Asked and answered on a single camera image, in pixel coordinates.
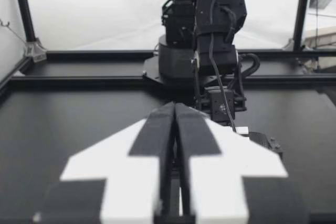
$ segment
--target white wall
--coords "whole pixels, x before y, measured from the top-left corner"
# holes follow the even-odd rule
[[[17,0],[0,0],[0,18],[10,21],[11,28],[25,39]],[[20,60],[23,49],[24,44],[18,38],[0,27],[0,79]]]
[[[29,0],[48,49],[152,49],[164,33],[166,0]],[[292,37],[298,0],[246,0],[238,48],[281,48]]]

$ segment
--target robotic arm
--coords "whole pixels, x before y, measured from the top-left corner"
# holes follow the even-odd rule
[[[246,110],[242,80],[260,66],[256,56],[239,56],[233,45],[247,16],[245,0],[168,0],[162,13],[166,34],[157,53],[160,77],[154,79],[171,86],[194,83],[195,107],[235,130],[235,112]],[[245,57],[254,64],[241,72]],[[234,78],[224,87],[230,74]]]

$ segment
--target metal bracket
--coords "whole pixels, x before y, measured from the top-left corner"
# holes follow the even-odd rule
[[[284,51],[293,51],[294,50],[294,40],[289,39],[288,43],[282,48]]]
[[[25,57],[30,57],[35,63],[47,59],[47,50],[42,46],[39,39],[33,42],[27,42],[25,48]]]

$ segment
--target black metal rail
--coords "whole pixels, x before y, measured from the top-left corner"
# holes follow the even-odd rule
[[[283,51],[283,50],[239,50],[240,54],[256,54],[266,59],[312,59],[316,57],[336,57],[335,50]],[[48,61],[109,61],[146,60],[153,57],[151,50],[139,51],[48,51]]]
[[[232,78],[226,78],[224,83],[228,84]],[[41,77],[41,76],[27,76],[27,77],[12,77],[9,84],[15,88],[81,88],[87,89],[113,89],[124,88],[134,89],[136,87],[163,87],[154,81],[150,81],[141,76],[129,77]],[[318,88],[325,86],[336,86],[336,74],[308,74],[308,75],[265,75],[265,76],[251,76],[243,81],[244,87],[262,88],[267,87],[283,87],[286,88]],[[186,89],[184,87],[168,88]]]
[[[6,88],[8,82],[11,80],[12,76],[22,69],[25,69],[28,65],[32,63],[30,58],[22,58],[15,67],[4,77],[4,79],[0,82],[0,91]]]
[[[28,0],[18,0],[27,42],[36,41],[33,21],[31,19]]]
[[[297,17],[294,28],[294,51],[301,50],[302,34],[307,14],[308,0],[299,0]]]

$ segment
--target black frame post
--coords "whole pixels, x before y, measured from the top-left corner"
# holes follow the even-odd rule
[[[26,40],[27,42],[35,42],[36,36],[33,27],[33,21],[31,19],[28,0],[18,0],[18,3],[21,12],[23,26],[25,28]]]
[[[295,22],[295,29],[294,29],[294,51],[301,50],[301,43],[302,43],[302,34],[303,28],[306,20],[307,14],[307,7],[308,7],[308,0],[299,0],[297,17]]]

